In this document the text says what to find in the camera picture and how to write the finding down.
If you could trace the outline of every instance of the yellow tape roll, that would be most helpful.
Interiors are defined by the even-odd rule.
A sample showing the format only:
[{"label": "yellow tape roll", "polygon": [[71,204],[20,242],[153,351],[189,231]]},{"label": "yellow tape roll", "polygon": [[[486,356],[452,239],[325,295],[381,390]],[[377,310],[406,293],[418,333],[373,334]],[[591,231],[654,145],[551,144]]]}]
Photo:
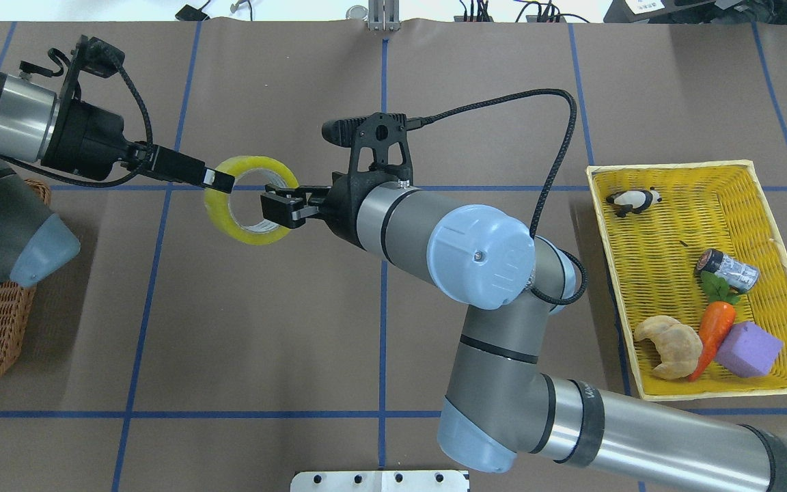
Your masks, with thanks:
[{"label": "yellow tape roll", "polygon": [[[235,176],[238,182],[249,172],[262,172],[269,182],[276,187],[296,188],[299,183],[296,176],[275,159],[265,156],[235,156],[227,159],[217,167],[217,171]],[[235,220],[230,206],[230,195],[212,189],[206,189],[206,212],[215,226],[247,244],[271,244],[286,236],[290,230],[272,221],[262,221],[253,226],[243,226]]]}]

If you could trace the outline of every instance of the white metal plate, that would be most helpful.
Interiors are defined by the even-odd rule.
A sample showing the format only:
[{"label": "white metal plate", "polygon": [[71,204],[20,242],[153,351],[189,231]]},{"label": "white metal plate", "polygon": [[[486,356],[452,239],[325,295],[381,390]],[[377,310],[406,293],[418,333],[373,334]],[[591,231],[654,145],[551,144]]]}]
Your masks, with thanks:
[{"label": "white metal plate", "polygon": [[457,470],[385,470],[302,472],[290,492],[469,492],[469,472]]}]

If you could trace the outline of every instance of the toy carrot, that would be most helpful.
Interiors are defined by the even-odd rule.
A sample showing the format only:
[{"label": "toy carrot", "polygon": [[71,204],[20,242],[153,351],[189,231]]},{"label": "toy carrot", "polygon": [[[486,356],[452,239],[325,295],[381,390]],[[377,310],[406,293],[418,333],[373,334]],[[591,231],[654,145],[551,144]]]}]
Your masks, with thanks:
[{"label": "toy carrot", "polygon": [[700,330],[697,335],[700,342],[703,342],[703,351],[697,360],[697,368],[688,377],[688,381],[697,381],[703,374],[709,362],[713,361],[715,354],[719,351],[719,346],[724,342],[730,328],[734,326],[736,310],[734,304],[740,302],[740,297],[730,292],[728,283],[720,277],[716,277],[708,271],[700,272],[700,288],[709,298],[709,305],[703,311],[703,319],[700,321]]}]

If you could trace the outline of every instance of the purple sponge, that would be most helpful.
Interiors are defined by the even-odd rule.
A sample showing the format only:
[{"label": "purple sponge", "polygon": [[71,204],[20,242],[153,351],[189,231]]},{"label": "purple sponge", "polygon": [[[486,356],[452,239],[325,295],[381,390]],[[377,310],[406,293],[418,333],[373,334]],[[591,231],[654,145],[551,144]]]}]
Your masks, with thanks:
[{"label": "purple sponge", "polygon": [[719,346],[715,361],[740,377],[767,376],[782,341],[751,321],[737,323]]}]

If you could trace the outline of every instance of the hole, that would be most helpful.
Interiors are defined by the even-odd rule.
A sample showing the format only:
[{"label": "hole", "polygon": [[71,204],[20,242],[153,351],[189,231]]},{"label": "hole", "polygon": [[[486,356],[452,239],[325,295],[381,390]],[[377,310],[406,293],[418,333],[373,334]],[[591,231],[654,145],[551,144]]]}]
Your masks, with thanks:
[{"label": "hole", "polygon": [[378,142],[387,140],[387,125],[380,124],[375,127],[375,140],[378,140]]},{"label": "hole", "polygon": [[359,171],[363,171],[365,169],[369,169],[369,166],[372,165],[375,158],[372,156],[372,149],[369,147],[363,147],[360,149],[360,160],[357,161],[357,168]]},{"label": "hole", "polygon": [[260,193],[265,184],[271,183],[274,176],[265,171],[247,172],[236,181],[236,188],[230,196],[232,216],[243,226],[253,226],[263,221],[263,209],[260,208]]}]

